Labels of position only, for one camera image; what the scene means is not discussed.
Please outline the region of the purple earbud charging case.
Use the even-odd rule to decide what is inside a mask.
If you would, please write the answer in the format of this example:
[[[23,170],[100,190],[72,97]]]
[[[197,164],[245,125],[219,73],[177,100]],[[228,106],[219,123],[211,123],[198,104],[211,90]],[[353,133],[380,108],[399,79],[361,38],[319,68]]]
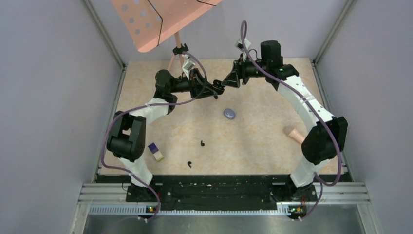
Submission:
[[[236,117],[235,111],[229,108],[224,109],[223,115],[225,118],[230,119],[230,120],[233,120]]]

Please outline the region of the black earbud charging case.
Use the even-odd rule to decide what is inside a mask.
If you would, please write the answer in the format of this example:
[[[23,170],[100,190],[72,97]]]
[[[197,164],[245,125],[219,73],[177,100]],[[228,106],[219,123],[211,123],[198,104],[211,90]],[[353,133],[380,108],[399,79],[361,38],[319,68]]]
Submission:
[[[220,80],[214,80],[212,86],[217,95],[221,95],[225,91],[225,87],[222,85],[222,82]]]

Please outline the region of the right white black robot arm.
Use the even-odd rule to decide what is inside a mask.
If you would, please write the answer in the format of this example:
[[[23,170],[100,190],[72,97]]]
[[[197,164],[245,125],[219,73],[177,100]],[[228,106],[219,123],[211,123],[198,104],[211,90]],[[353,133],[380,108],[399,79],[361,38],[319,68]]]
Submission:
[[[305,186],[316,178],[318,172],[331,159],[338,159],[338,172],[334,186],[341,175],[342,158],[348,122],[326,110],[307,89],[299,72],[291,64],[284,64],[281,45],[276,40],[260,44],[261,57],[253,59],[249,53],[250,42],[239,39],[235,46],[241,51],[240,58],[233,62],[233,68],[223,80],[223,86],[240,87],[250,78],[264,77],[295,109],[302,119],[308,134],[301,143],[303,158],[290,174],[291,184],[286,186],[286,196],[298,201],[305,195]]]

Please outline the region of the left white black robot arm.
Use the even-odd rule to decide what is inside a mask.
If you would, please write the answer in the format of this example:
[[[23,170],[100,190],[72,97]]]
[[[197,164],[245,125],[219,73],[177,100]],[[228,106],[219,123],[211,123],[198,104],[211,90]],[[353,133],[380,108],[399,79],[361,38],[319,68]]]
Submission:
[[[132,111],[118,111],[108,133],[106,149],[125,166],[131,182],[139,186],[137,194],[144,201],[156,196],[156,188],[150,185],[153,174],[142,155],[146,147],[146,128],[160,117],[170,114],[178,105],[175,93],[188,92],[191,99],[217,98],[224,92],[221,81],[208,82],[199,69],[190,70],[189,77],[175,78],[168,70],[155,75],[155,93],[146,105]]]

